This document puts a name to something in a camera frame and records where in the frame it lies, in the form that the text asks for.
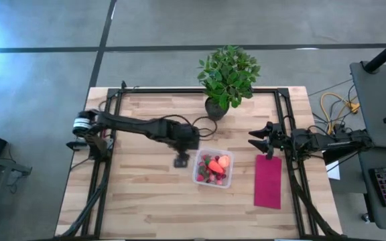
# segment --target wooden table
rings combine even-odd
[[[288,88],[297,128],[313,125],[306,88]],[[91,88],[86,109],[97,108],[105,100],[107,90]],[[203,94],[126,94],[120,115],[157,118],[181,114],[193,121],[206,116],[205,99]],[[201,147],[228,150],[235,154],[233,179],[228,189],[193,183],[193,158],[188,168],[173,168],[175,151],[165,144],[142,135],[117,132],[101,238],[298,237],[283,152],[275,151],[275,155],[284,160],[281,209],[253,205],[255,156],[260,152],[247,142],[247,139],[253,139],[248,131],[262,129],[267,121],[278,123],[274,96],[254,93],[252,99],[243,99],[240,107],[231,108],[218,121],[218,130],[211,141],[200,143]],[[213,124],[204,120],[197,125],[212,128]],[[196,152],[190,151],[190,154],[195,157]],[[87,155],[88,151],[77,152],[72,164],[82,161]],[[86,162],[70,173],[56,234],[67,230],[83,209],[92,166],[92,161]],[[305,162],[305,167],[314,205],[330,226],[341,233],[323,160],[311,158]],[[302,213],[305,227],[309,227],[303,204]],[[90,221],[92,227],[94,215]]]

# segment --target pink towel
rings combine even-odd
[[[278,157],[266,159],[257,155],[255,159],[254,206],[281,209],[281,168]]]

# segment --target strawberry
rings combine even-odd
[[[204,181],[205,178],[204,176],[202,176],[201,174],[198,175],[198,177],[196,178],[197,181]]]

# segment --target computer desk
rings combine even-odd
[[[361,63],[353,63],[350,68],[367,132],[376,145],[374,149],[359,154],[367,189],[367,209],[372,221],[386,229],[386,208],[382,206],[369,175],[370,169],[386,167],[386,124],[383,122],[386,117],[386,65],[381,66],[376,74],[365,72]]]

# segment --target plastic container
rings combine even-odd
[[[212,157],[215,157],[216,155],[220,157],[223,155],[227,155],[231,158],[231,164],[228,167],[226,167],[226,173],[225,173],[226,178],[222,180],[222,185],[217,185],[214,183],[206,183],[204,181],[197,181],[199,162],[202,160],[203,155],[211,155]],[[193,175],[192,175],[193,182],[200,185],[207,185],[210,187],[229,188],[232,181],[232,170],[233,170],[234,162],[235,162],[235,156],[230,151],[216,150],[211,148],[201,148],[197,151],[196,160],[194,161]]]

